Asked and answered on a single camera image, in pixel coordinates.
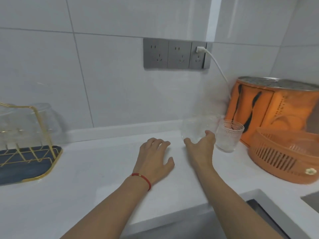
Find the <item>orange colander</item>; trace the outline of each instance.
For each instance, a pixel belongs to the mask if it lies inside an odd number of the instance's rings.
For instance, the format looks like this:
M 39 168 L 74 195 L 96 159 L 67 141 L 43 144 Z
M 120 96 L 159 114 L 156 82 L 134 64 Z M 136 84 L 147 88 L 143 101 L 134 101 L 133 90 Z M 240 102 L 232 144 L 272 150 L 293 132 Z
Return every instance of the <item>orange colander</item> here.
M 297 184 L 319 178 L 319 135 L 302 131 L 257 128 L 250 158 L 268 173 Z

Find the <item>white power cord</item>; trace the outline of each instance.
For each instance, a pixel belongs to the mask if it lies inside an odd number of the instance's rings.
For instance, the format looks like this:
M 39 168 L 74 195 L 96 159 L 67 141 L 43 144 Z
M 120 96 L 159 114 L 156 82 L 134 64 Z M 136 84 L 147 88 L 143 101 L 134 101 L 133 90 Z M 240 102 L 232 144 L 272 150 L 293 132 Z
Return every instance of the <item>white power cord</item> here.
M 218 69 L 219 69 L 221 75 L 224 77 L 224 80 L 225 80 L 226 83 L 227 83 L 228 96 L 229 96 L 229 99 L 230 99 L 230 98 L 231 98 L 231 95 L 230 95 L 229 83 L 228 83 L 228 80 L 226 79 L 226 77 L 225 77 L 223 71 L 221 70 L 221 67 L 220 67 L 219 64 L 217 63 L 217 60 L 214 58 L 214 56 L 213 56 L 205 47 L 200 47 L 200 46 L 198 46 L 198 47 L 196 48 L 196 52 L 197 52 L 197 53 L 207 53 L 207 54 L 209 54 L 209 55 L 212 57 L 213 61 L 214 61 L 215 64 L 217 65 L 217 67 L 218 67 Z

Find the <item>person's left hand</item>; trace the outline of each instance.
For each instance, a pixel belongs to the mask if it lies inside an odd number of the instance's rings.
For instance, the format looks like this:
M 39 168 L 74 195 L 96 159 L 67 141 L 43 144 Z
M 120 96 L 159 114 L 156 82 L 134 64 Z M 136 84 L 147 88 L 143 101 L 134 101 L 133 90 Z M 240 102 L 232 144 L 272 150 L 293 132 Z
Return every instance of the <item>person's left hand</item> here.
M 166 148 L 170 144 L 169 141 L 164 142 L 156 138 L 150 138 L 143 143 L 133 173 L 144 175 L 152 185 L 165 178 L 175 166 L 172 157 L 165 165 L 163 164 Z

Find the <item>kitchen counter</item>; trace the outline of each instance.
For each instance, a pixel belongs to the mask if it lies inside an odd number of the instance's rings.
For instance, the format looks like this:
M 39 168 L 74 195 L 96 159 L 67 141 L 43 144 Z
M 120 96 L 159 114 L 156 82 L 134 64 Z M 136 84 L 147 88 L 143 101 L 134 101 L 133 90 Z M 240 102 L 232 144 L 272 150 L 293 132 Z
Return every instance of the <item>kitchen counter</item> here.
M 74 142 L 63 146 L 64 152 L 48 176 L 0 187 L 1 238 L 60 238 L 130 175 L 139 146 L 150 137 L 171 142 L 165 159 L 172 156 L 175 168 L 152 187 L 130 218 L 124 234 L 211 211 L 187 161 L 179 131 Z M 276 218 L 278 209 L 310 238 L 319 237 L 319 213 L 300 199 L 319 191 L 319 181 L 298 185 L 278 179 L 255 165 L 241 143 L 230 154 L 215 148 L 213 164 L 225 182 L 245 200 L 261 193 L 267 196 L 277 206 L 267 212 L 282 229 L 293 230 L 284 219 Z

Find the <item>bracelet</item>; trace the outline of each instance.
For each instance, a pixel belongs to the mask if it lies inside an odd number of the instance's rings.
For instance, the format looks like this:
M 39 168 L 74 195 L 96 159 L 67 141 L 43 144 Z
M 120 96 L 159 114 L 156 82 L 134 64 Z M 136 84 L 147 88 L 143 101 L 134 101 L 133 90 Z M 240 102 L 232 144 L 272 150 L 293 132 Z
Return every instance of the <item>bracelet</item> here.
M 139 177 L 145 179 L 145 181 L 148 183 L 148 187 L 149 187 L 148 191 L 150 191 L 150 189 L 152 188 L 150 181 L 144 175 L 141 175 L 139 173 L 132 173 L 130 176 L 139 176 Z

